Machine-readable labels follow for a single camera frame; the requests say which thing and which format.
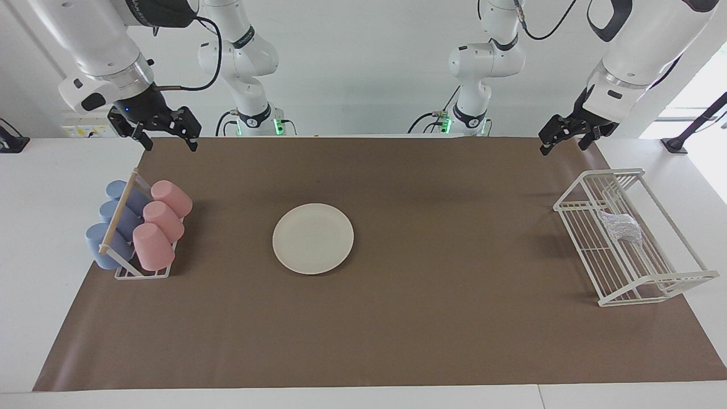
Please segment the white wall socket box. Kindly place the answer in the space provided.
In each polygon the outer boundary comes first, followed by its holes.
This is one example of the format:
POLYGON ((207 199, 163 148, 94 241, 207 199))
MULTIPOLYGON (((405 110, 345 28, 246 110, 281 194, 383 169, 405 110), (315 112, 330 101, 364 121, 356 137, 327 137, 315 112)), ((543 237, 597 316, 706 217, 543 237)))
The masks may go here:
POLYGON ((61 129, 69 138, 116 138, 116 133, 108 122, 94 120, 80 120, 77 122, 65 123, 61 129))

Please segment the pink plastic cup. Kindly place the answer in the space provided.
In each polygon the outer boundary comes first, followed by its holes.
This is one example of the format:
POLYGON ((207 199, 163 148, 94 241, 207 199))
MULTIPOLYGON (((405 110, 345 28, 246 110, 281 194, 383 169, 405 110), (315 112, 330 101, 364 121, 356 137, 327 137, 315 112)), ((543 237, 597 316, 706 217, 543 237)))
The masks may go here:
POLYGON ((167 237, 169 243, 176 243, 184 234, 185 228, 182 219, 162 201, 153 201, 145 205, 143 218, 146 223, 153 223, 167 237))
POLYGON ((137 226, 132 241, 145 271, 161 271, 171 266, 175 259, 171 243, 156 224, 143 223, 137 226))
POLYGON ((157 181, 151 186, 151 194, 156 201, 167 204, 179 219, 187 217, 192 212, 193 201, 190 196, 171 181, 157 181))

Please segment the clear plastic wrapper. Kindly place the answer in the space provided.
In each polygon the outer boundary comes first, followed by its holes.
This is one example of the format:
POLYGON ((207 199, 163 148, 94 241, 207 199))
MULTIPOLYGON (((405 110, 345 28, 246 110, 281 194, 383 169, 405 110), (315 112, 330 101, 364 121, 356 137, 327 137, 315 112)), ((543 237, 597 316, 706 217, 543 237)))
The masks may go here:
POLYGON ((643 249, 643 228, 634 217, 628 213, 612 214, 602 210, 598 210, 597 215, 610 243, 617 244, 620 241, 626 241, 636 248, 643 249))

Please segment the cream round plate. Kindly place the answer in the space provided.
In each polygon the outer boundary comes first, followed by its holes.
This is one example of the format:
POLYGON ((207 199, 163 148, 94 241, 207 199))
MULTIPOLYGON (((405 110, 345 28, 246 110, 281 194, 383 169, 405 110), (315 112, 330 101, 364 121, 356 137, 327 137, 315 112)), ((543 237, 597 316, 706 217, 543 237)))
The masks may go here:
POLYGON ((355 231, 345 213, 324 203, 289 210, 276 223, 273 252, 286 269, 314 276, 328 273, 348 258, 355 231))

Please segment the brown table mat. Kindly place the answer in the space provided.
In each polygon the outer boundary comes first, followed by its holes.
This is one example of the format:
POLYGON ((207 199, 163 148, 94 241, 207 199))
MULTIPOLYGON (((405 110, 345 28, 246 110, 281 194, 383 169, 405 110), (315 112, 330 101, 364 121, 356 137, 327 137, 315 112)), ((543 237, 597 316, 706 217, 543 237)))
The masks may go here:
POLYGON ((532 138, 158 138, 192 197, 171 275, 91 266, 36 391, 684 382, 727 368, 683 296, 600 307, 553 204, 596 147, 532 138), (354 228, 314 276, 273 252, 289 210, 354 228))

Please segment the black stand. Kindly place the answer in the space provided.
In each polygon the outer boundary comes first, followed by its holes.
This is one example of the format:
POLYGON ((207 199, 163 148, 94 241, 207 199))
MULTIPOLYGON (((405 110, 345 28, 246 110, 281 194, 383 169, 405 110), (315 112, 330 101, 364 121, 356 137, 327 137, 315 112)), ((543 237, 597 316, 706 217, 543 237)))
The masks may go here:
POLYGON ((673 155, 687 155, 688 151, 684 148, 686 140, 694 133, 701 130, 720 109, 727 106, 727 91, 722 93, 710 106, 708 106, 691 124, 686 127, 680 135, 672 138, 662 138, 661 143, 665 150, 673 155))

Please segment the black table clamp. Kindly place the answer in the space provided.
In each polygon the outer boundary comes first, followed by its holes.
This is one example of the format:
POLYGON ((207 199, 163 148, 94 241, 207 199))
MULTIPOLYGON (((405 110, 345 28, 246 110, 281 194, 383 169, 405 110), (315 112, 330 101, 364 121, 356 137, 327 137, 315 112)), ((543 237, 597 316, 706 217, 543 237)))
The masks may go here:
POLYGON ((22 135, 15 126, 0 117, 0 153, 20 153, 30 140, 31 138, 22 135))

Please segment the blue plastic cup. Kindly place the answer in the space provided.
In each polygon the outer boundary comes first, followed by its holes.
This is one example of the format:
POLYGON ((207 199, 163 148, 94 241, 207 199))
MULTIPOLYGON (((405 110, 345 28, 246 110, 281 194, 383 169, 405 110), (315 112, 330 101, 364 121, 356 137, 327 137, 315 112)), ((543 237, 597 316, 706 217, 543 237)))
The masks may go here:
MULTIPOLYGON (((88 248, 91 250, 91 254, 93 254, 94 261, 98 264, 98 266, 103 270, 111 271, 118 269, 120 267, 120 263, 111 258, 109 254, 99 254, 99 246, 101 246, 103 242, 108 227, 108 223, 96 223, 90 226, 85 232, 85 239, 88 248)), ((117 254, 119 254, 119 256, 122 256, 125 261, 130 261, 130 259, 132 259, 134 249, 129 243, 127 243, 127 241, 125 241, 124 236, 122 236, 119 231, 114 231, 114 235, 111 239, 111 247, 117 252, 117 254)))
MULTIPOLYGON (((106 194, 109 199, 120 200, 124 190, 126 189, 127 182, 122 180, 112 181, 107 184, 106 194)), ((151 203, 150 199, 141 188, 136 186, 131 189, 129 197, 127 197, 126 206, 132 210, 138 217, 143 216, 143 210, 147 204, 151 203)))
POLYGON ((102 204, 99 208, 99 217, 101 217, 102 222, 111 224, 112 217, 114 217, 117 210, 120 210, 120 218, 116 225, 116 231, 120 233, 125 241, 130 243, 133 239, 135 228, 141 225, 143 221, 127 206, 120 205, 117 200, 109 200, 102 204))

